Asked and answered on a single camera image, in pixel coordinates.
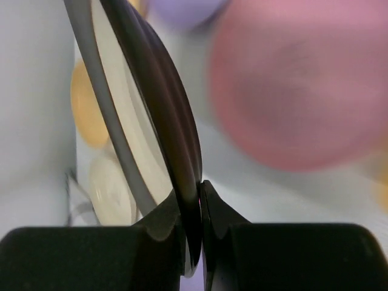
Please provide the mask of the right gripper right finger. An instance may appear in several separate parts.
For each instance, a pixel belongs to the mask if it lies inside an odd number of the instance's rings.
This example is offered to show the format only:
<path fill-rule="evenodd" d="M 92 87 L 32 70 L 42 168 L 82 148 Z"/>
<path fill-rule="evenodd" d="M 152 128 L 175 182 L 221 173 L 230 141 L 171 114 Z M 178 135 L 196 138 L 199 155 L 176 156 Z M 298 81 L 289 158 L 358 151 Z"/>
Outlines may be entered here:
<path fill-rule="evenodd" d="M 387 260 L 364 227 L 252 223 L 201 184 L 206 290 L 386 290 Z"/>

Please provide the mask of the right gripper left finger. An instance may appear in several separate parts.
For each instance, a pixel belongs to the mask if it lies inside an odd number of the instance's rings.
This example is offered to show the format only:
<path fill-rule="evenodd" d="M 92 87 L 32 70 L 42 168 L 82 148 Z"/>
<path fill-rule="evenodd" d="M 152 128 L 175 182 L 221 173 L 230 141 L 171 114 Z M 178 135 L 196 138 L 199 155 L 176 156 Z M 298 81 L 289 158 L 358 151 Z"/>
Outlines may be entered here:
<path fill-rule="evenodd" d="M 169 195 L 126 227 L 21 227 L 1 240 L 2 290 L 178 290 L 184 248 Z"/>

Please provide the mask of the cream plate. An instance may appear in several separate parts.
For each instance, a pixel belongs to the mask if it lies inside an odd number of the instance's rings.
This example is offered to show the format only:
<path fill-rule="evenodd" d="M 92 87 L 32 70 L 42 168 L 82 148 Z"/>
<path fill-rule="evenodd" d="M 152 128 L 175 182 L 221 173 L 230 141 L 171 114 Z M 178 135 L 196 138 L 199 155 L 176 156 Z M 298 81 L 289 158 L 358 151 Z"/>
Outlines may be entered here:
<path fill-rule="evenodd" d="M 101 155 L 89 168 L 89 197 L 103 226 L 130 226 L 137 205 L 116 158 Z"/>

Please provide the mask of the orange plate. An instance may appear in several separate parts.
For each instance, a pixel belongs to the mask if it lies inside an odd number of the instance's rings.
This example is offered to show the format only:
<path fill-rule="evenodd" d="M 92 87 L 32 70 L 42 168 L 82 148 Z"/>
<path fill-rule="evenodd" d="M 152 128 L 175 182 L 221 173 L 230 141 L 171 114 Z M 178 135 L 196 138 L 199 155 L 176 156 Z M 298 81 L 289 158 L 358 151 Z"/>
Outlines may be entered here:
<path fill-rule="evenodd" d="M 96 96 L 83 60 L 73 69 L 70 85 L 73 119 L 81 138 L 91 148 L 101 149 L 109 140 Z"/>

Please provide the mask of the grey rimmed plate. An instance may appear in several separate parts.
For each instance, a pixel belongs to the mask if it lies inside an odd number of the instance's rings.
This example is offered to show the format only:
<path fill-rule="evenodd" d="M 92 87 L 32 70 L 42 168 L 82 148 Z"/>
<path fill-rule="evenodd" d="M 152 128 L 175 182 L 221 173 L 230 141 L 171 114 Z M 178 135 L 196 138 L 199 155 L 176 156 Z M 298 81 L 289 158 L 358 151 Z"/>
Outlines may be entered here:
<path fill-rule="evenodd" d="M 65 7 L 117 159 L 143 217 L 174 195 L 184 275 L 201 253 L 202 157 L 176 67 L 128 1 L 66 1 Z"/>

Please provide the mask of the pink plate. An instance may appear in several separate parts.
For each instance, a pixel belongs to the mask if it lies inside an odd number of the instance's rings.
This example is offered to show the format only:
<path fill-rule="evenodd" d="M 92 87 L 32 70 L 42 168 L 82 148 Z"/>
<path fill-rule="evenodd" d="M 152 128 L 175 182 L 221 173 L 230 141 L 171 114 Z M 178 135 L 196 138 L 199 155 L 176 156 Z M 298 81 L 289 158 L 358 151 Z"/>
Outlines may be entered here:
<path fill-rule="evenodd" d="M 369 153 L 387 135 L 387 2 L 231 1 L 209 100 L 226 135 L 276 169 Z"/>

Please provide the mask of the purple plate back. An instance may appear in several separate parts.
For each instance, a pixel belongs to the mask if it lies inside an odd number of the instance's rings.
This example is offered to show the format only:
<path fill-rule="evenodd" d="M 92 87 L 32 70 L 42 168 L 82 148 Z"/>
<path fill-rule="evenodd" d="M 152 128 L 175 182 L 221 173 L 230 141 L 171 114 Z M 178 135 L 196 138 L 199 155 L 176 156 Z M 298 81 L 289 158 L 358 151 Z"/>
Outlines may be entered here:
<path fill-rule="evenodd" d="M 149 8 L 171 28 L 191 30 L 215 16 L 225 0 L 152 0 Z"/>

